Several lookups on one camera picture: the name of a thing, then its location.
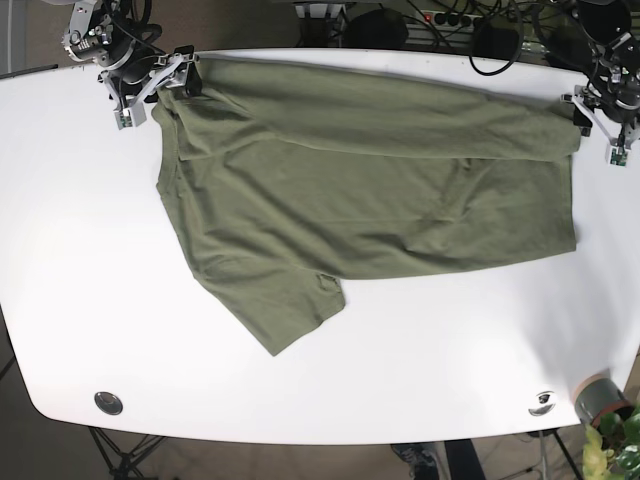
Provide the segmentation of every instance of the plant pot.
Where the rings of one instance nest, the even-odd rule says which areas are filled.
[[[573,397],[573,405],[580,421],[596,429],[603,415],[615,412],[626,420],[634,408],[616,384],[603,375],[594,375],[582,382]]]

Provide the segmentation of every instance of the olive green t-shirt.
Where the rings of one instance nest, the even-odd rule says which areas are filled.
[[[345,306],[338,279],[575,250],[570,120],[385,75],[203,59],[164,90],[158,190],[195,278],[276,355]]]

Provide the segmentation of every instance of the white table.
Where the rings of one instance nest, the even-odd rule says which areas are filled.
[[[529,65],[485,78],[461,57],[420,53],[226,54],[545,101],[585,82]],[[155,190],[160,129],[118,131],[97,74],[0,82],[0,302],[45,416],[199,439],[390,443],[573,424],[578,382],[608,368],[624,385],[640,343],[640,158],[608,166],[595,130],[575,155],[577,253],[344,282],[344,312],[272,358],[192,278]],[[558,404],[533,417],[545,390]],[[98,391],[123,413],[102,413]]]

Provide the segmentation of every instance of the wire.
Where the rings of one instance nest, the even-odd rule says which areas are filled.
[[[9,370],[11,370],[11,367],[13,367],[13,364],[16,363],[16,356],[12,356],[9,361],[7,362],[7,364],[4,366],[4,368],[2,369],[2,371],[0,371],[0,382],[2,381],[2,379],[4,378],[4,376],[9,372]]]
[[[9,0],[7,13],[7,73],[13,73],[13,65],[11,65],[11,41],[13,37],[13,0]]]
[[[146,57],[140,57],[139,59],[131,62],[129,65],[127,65],[127,67],[122,71],[122,74],[120,75],[120,80],[118,81],[118,95],[120,95],[120,98],[122,100],[122,106],[125,107],[126,106],[126,97],[124,95],[122,95],[122,83],[124,80],[125,75],[127,74],[127,72],[129,70],[131,70],[131,67],[133,67],[134,65],[139,64],[140,62],[143,62],[145,60],[149,60],[151,58],[159,58],[162,55],[147,55]]]
[[[113,22],[113,24],[122,33],[124,33],[126,36],[128,36],[132,40],[135,40],[140,45],[143,45],[143,46],[151,49],[152,51],[156,52],[157,54],[166,55],[166,52],[164,50],[156,47],[155,45],[151,45],[150,43],[146,42],[142,38],[138,37],[135,33],[133,33],[128,27],[126,27],[125,25],[120,23],[120,19],[117,17],[117,15],[114,15],[114,13],[113,13],[113,9],[111,8],[111,3],[109,2],[109,0],[107,0],[105,2],[102,2],[102,6],[104,7],[105,12],[107,12],[107,15],[109,15],[109,18],[111,18],[111,21]]]
[[[511,55],[511,58],[509,59],[509,61],[503,65],[502,67],[500,67],[497,70],[494,70],[492,72],[485,72],[483,70],[480,70],[475,62],[473,61],[473,50],[475,47],[475,44],[480,36],[480,32],[482,32],[482,30],[491,22],[491,20],[494,17],[497,17],[500,12],[505,11],[508,12],[509,8],[513,7],[515,10],[515,14],[516,14],[516,21],[518,22],[518,46],[516,47],[516,49],[513,52],[513,55]],[[471,68],[473,68],[476,73],[479,73],[482,76],[485,77],[493,77],[494,75],[499,75],[502,72],[506,71],[507,69],[509,69],[511,67],[511,65],[513,65],[514,63],[516,63],[518,61],[518,58],[520,58],[520,53],[522,53],[522,42],[524,41],[524,21],[522,20],[522,12],[520,11],[520,9],[518,8],[518,3],[515,2],[515,0],[509,0],[509,5],[501,10],[498,10],[497,12],[489,15],[485,21],[480,22],[480,25],[478,26],[478,28],[475,29],[475,31],[473,32],[473,37],[471,38],[471,49],[469,50],[469,63],[471,64]]]

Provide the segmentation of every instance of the person's foot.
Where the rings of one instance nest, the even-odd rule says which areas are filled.
[[[391,445],[391,450],[411,466],[412,476],[416,480],[439,480],[432,443],[396,443]]]

